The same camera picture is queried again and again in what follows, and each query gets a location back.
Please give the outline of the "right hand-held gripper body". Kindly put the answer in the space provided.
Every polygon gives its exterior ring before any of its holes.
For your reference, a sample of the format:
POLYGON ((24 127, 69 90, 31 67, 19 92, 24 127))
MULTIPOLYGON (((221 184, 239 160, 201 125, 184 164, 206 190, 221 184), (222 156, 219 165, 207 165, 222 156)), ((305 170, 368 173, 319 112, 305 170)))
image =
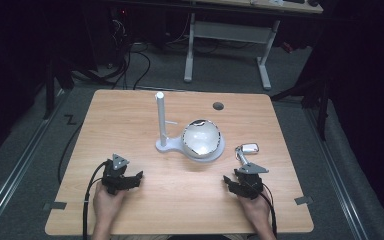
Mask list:
POLYGON ((267 169, 254 163, 244 164, 242 167, 235 169, 234 173, 239 181, 236 194, 249 199, 257 198, 264 189, 259 174, 267 172, 267 169))

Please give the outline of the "person's right hand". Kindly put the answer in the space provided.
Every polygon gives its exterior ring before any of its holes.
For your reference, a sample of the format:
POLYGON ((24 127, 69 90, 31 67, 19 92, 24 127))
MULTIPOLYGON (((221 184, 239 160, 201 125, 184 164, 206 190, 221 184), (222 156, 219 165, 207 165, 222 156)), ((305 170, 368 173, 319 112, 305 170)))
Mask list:
POLYGON ((265 192, 262 192, 255 199, 238 196, 238 200, 242 205, 246 219, 250 222, 251 226, 256 232, 272 231, 271 225, 269 223, 269 198, 265 192))

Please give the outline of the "person's left hand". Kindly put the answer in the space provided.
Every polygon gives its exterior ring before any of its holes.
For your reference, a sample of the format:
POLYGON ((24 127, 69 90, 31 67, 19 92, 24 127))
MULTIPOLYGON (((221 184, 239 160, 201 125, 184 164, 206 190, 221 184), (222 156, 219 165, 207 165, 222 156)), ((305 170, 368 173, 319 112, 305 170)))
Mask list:
POLYGON ((125 190, 117 191, 115 195, 110 194, 101 182, 97 183, 93 199, 96 229, 100 231, 110 230, 118 216, 125 195, 125 190))

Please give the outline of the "silver metal scoop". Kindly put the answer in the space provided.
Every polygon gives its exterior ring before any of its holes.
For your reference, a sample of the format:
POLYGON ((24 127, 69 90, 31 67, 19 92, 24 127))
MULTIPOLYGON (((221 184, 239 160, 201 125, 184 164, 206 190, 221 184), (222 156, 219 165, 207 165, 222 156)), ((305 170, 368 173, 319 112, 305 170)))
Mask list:
POLYGON ((242 165, 251 165, 251 162, 247 159, 247 155, 255 155, 259 152, 259 146, 257 143, 246 143, 235 148, 236 159, 242 165))

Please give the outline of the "shiny round metal bowl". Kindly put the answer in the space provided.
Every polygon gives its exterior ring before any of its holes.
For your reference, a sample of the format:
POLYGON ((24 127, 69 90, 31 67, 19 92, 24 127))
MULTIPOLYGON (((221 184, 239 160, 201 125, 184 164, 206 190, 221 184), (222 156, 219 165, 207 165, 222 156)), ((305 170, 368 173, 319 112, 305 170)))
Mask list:
POLYGON ((189 123, 181 135, 184 152, 198 160, 209 159, 219 152, 222 135, 210 120, 198 119, 189 123))

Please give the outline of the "white stand with pole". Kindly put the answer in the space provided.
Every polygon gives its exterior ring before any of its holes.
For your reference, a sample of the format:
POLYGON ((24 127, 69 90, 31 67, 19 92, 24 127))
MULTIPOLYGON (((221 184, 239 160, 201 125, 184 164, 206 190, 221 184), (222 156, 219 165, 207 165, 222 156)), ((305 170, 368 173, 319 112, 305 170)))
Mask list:
POLYGON ((200 163, 207 163, 207 162, 215 161, 216 159, 218 159, 222 155, 222 153, 224 152, 224 149, 225 149, 225 140, 224 140, 224 137, 221 133, 221 135, 222 135, 221 149, 213 157, 211 157, 209 159, 198 160, 198 159, 194 159, 194 158, 188 156, 183 150, 183 144, 181 141, 181 135, 182 135, 183 130, 185 128, 182 130, 181 134, 178 137, 170 138, 166 132, 167 121, 165 119, 165 95, 164 95, 164 93, 163 92, 157 92, 155 94, 155 99, 156 99, 156 103, 157 103, 158 125, 159 125, 159 139, 156 141, 155 147, 159 152, 167 153, 167 152, 176 151, 176 152, 183 154, 184 156, 186 156, 190 160, 193 160, 195 162, 200 162, 200 163))

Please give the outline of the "black metal stand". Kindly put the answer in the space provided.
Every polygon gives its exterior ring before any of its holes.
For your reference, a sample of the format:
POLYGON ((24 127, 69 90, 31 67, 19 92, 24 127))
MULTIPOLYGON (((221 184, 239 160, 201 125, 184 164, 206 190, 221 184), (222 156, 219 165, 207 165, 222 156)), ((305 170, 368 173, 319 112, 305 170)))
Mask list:
POLYGON ((272 101, 279 101, 288 96, 301 96, 301 106, 304 109, 316 108, 316 131, 322 140, 326 139, 325 124, 328 117, 329 81, 326 78, 297 83, 295 86, 271 96, 272 101))
POLYGON ((46 66, 46 111, 44 118, 49 119, 55 108, 55 82, 58 82, 63 90, 74 88, 69 63, 61 57, 52 57, 46 66))

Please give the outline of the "white-legged wooden desk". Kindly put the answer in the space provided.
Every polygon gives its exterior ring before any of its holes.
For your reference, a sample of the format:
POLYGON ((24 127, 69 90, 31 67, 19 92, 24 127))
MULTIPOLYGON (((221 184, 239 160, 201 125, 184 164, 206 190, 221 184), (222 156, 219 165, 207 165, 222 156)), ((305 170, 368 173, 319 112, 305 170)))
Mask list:
MULTIPOLYGON (((195 7, 198 3, 214 3, 232 7, 250 7, 252 10, 274 10, 280 13, 322 14, 323 8, 319 3, 310 0, 190 0, 195 7)), ((271 27, 254 27, 219 22, 197 21, 195 14, 189 17, 188 52, 185 62, 184 81, 191 82, 194 64, 194 40, 196 38, 227 40, 234 42, 262 44, 262 55, 256 58, 262 86, 271 89, 267 73, 266 61, 275 40, 280 25, 276 19, 271 27)))

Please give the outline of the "metal floor rail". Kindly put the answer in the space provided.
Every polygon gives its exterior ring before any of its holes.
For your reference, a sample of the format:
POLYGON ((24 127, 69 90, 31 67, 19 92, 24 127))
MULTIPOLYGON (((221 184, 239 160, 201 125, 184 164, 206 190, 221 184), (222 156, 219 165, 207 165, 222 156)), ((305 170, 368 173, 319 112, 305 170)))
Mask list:
POLYGON ((58 90, 52 110, 40 93, 33 107, 12 128, 0 147, 0 216, 28 170, 54 115, 69 96, 69 90, 58 90))
POLYGON ((352 200, 344 184, 344 181, 341 178, 340 172, 335 164, 328 144, 320 137, 320 134, 318 133, 317 120, 314 112, 307 109, 304 109, 303 112, 307 121, 309 122, 313 135, 317 140, 318 146, 321 149, 329 179, 341 206, 342 212, 346 218, 348 226, 352 232, 354 240, 369 240, 366 229, 363 226, 354 201, 352 200))

